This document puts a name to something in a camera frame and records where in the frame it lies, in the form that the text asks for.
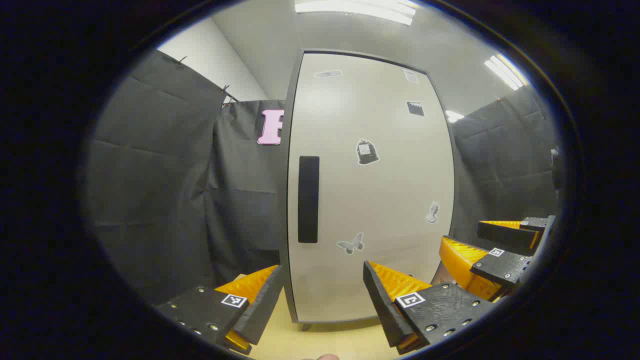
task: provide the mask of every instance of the black handle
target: black handle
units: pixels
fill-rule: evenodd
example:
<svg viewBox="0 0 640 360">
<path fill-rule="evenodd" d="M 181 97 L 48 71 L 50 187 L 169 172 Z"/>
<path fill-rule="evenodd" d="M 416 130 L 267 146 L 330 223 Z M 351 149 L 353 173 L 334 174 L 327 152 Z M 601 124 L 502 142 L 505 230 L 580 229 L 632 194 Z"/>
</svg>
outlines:
<svg viewBox="0 0 640 360">
<path fill-rule="evenodd" d="M 298 172 L 298 242 L 318 242 L 320 158 L 300 156 Z"/>
</svg>

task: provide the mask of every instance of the beige floor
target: beige floor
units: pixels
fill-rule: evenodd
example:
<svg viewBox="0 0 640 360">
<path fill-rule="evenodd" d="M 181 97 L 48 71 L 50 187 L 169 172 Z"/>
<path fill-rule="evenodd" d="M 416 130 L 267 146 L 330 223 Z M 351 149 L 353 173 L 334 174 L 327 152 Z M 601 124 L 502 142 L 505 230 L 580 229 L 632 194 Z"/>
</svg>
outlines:
<svg viewBox="0 0 640 360">
<path fill-rule="evenodd" d="M 446 270 L 444 273 L 438 271 L 435 283 L 449 281 L 449 277 Z M 340 360 L 390 360 L 412 353 L 401 357 L 396 348 L 390 348 L 377 318 L 342 324 L 314 324 L 303 332 L 300 324 L 291 322 L 283 289 L 260 343 L 253 345 L 249 357 L 256 360 L 303 360 L 335 354 Z"/>
</svg>

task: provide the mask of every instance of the butterfly sticker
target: butterfly sticker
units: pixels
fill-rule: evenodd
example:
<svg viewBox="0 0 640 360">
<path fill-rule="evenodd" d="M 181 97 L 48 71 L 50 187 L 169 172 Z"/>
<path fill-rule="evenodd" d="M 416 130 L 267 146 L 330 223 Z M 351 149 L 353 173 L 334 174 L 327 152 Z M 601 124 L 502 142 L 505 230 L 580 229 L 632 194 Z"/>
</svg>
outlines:
<svg viewBox="0 0 640 360">
<path fill-rule="evenodd" d="M 431 209 L 429 210 L 429 213 L 427 214 L 427 217 L 425 218 L 425 220 L 429 224 L 435 224 L 436 222 L 438 222 L 439 211 L 440 211 L 440 204 L 437 203 L 436 201 L 432 202 Z"/>
<path fill-rule="evenodd" d="M 364 233 L 358 233 L 351 242 L 338 241 L 336 245 L 338 245 L 339 248 L 344 249 L 344 252 L 346 252 L 347 255 L 353 255 L 353 249 L 358 249 L 359 251 L 364 249 L 364 242 L 362 242 L 363 237 Z"/>
</svg>

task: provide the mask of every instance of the pink letter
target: pink letter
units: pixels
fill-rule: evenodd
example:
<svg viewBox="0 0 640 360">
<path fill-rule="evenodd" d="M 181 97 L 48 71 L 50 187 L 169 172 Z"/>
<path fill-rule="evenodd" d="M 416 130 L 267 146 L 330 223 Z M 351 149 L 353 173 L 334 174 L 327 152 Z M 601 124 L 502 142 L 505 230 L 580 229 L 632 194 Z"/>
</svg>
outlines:
<svg viewBox="0 0 640 360">
<path fill-rule="evenodd" d="M 284 115 L 284 110 L 264 110 L 264 126 L 262 136 L 258 138 L 260 145 L 279 145 L 280 135 L 278 130 L 282 128 L 280 118 Z"/>
</svg>

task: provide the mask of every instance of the white cabinet door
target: white cabinet door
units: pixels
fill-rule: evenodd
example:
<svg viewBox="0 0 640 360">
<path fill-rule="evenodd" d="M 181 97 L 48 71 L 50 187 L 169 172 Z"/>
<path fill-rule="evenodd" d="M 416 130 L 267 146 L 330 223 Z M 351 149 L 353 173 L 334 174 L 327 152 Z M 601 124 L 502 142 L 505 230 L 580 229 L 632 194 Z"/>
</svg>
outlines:
<svg viewBox="0 0 640 360">
<path fill-rule="evenodd" d="M 298 321 L 376 316 L 363 262 L 430 282 L 449 234 L 453 158 L 436 93 L 427 76 L 398 65 L 307 53 L 291 121 L 287 226 Z M 317 243 L 298 241 L 300 156 L 319 158 Z"/>
</svg>

